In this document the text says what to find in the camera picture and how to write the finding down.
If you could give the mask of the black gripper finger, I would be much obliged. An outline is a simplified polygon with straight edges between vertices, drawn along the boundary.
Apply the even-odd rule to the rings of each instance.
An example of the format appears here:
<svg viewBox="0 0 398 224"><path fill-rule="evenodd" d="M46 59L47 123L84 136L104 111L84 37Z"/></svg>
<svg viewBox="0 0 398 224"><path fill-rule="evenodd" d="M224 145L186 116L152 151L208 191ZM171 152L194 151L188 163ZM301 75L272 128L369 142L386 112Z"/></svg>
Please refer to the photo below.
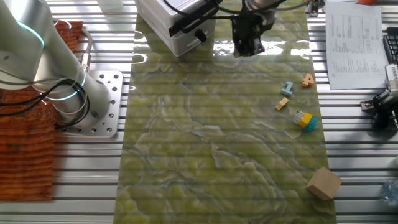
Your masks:
<svg viewBox="0 0 398 224"><path fill-rule="evenodd" d="M263 53L265 48L261 42L262 32L249 32L248 33L248 56L257 55Z"/></svg>
<svg viewBox="0 0 398 224"><path fill-rule="evenodd" d="M245 33L234 32L233 33L233 42L234 42L234 56L238 57L247 57L249 50L246 45L247 35Z"/></svg>

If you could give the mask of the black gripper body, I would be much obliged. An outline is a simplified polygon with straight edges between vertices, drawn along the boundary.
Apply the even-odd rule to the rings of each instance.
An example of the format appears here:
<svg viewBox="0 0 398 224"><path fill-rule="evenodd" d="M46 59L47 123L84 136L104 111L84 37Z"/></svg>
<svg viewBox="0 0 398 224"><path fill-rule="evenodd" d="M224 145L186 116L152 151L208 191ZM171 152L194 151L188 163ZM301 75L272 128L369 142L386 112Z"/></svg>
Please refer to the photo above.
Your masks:
<svg viewBox="0 0 398 224"><path fill-rule="evenodd" d="M272 29L276 20L275 10L262 12L240 13L231 19L233 32L253 31L255 34L262 35L265 31Z"/></svg>

